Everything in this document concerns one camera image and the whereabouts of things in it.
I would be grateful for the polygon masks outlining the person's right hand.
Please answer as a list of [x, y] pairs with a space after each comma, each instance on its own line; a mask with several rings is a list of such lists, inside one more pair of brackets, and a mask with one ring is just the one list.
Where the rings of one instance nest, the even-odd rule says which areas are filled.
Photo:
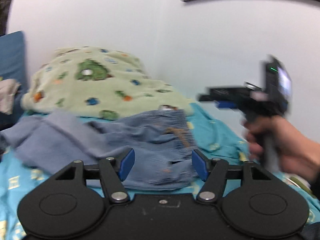
[[245, 138], [249, 146], [249, 158], [259, 160], [263, 147], [257, 136], [270, 133], [279, 149], [279, 167], [285, 173], [296, 174], [308, 183], [319, 175], [319, 143], [305, 137], [298, 129], [281, 116], [260, 116], [254, 122], [244, 121]]

